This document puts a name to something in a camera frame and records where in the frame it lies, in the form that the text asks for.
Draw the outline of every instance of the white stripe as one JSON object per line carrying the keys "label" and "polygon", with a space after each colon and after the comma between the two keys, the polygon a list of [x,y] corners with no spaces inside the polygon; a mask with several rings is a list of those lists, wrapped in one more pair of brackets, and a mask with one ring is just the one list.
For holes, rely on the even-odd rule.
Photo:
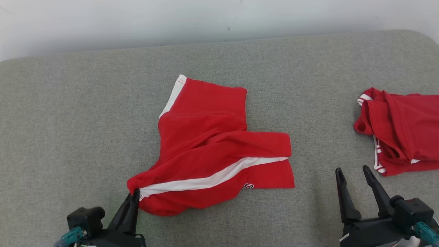
{"label": "white stripe", "polygon": [[379,172],[379,173],[385,173],[385,168],[379,169],[379,170],[377,170],[377,172]]}
{"label": "white stripe", "polygon": [[357,99],[357,103],[362,106],[363,105],[363,100],[359,98],[359,99]]}
{"label": "white stripe", "polygon": [[208,189],[233,178],[236,174],[238,174],[243,169],[249,168],[251,166],[273,163],[287,159],[288,159],[287,157],[276,157],[276,158],[245,157],[207,178],[177,180],[177,181],[171,181],[166,183],[148,185],[146,187],[140,188],[140,200],[142,200],[145,197],[149,197],[150,195],[165,193],[168,191]]}
{"label": "white stripe", "polygon": [[369,95],[367,95],[367,94],[362,94],[361,96],[360,96],[360,98],[363,98],[363,99],[365,99],[365,100],[373,100]]}
{"label": "white stripe", "polygon": [[377,152],[377,139],[375,137],[375,135],[372,135],[372,137],[374,138],[374,144],[375,144],[375,164],[374,164],[374,169],[376,170],[377,167],[379,166],[378,164],[378,152]]}
{"label": "white stripe", "polygon": [[168,103],[166,104],[165,108],[158,118],[161,118],[163,114],[170,111],[171,107],[174,105],[175,100],[183,89],[183,86],[186,83],[186,79],[187,77],[185,77],[184,75],[178,76],[177,80],[175,81],[174,88],[172,89],[171,96],[169,97]]}

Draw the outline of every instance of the gray fabric surface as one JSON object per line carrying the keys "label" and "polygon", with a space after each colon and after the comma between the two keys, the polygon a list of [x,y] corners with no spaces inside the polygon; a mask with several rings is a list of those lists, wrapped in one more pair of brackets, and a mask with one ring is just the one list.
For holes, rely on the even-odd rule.
{"label": "gray fabric surface", "polygon": [[[175,217],[141,212],[147,246],[335,247],[337,167],[363,217],[378,212],[361,170],[373,167],[373,140],[352,127],[357,97],[370,87],[439,94],[439,49],[419,33],[379,31],[2,62],[0,245],[52,246],[78,207],[102,206],[107,225],[127,179],[158,158],[158,116],[179,74],[247,88],[249,130],[291,136],[296,188],[243,189]],[[439,210],[439,171],[378,179]]]}

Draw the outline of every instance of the red shirt with white stripe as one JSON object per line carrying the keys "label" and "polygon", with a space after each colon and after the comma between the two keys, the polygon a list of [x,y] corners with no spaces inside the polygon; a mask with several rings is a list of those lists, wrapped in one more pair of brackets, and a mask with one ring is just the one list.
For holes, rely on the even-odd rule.
{"label": "red shirt with white stripe", "polygon": [[293,188],[285,133],[247,131],[241,87],[223,87],[183,75],[160,114],[160,158],[132,177],[140,208],[175,215],[230,200],[246,188]]}
{"label": "red shirt with white stripe", "polygon": [[373,135],[374,168],[384,176],[439,169],[439,95],[366,90],[354,128]]}

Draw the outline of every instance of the folded red shirt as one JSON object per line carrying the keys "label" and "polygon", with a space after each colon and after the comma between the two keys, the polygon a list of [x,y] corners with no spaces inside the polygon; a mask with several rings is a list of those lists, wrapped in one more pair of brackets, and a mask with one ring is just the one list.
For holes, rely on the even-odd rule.
{"label": "folded red shirt", "polygon": [[175,215],[233,199],[245,188],[293,188],[285,133],[247,131],[241,87],[180,75],[160,114],[160,158],[128,180],[140,209]]}
{"label": "folded red shirt", "polygon": [[373,135],[374,168],[384,176],[439,169],[439,95],[366,90],[354,128]]}

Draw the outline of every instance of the printed logo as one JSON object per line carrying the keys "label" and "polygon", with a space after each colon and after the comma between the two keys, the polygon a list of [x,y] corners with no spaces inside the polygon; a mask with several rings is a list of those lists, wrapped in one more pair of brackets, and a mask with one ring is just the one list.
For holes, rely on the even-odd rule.
{"label": "printed logo", "polygon": [[253,187],[255,187],[255,185],[252,184],[244,184],[243,188],[248,188],[248,189],[252,189]]}

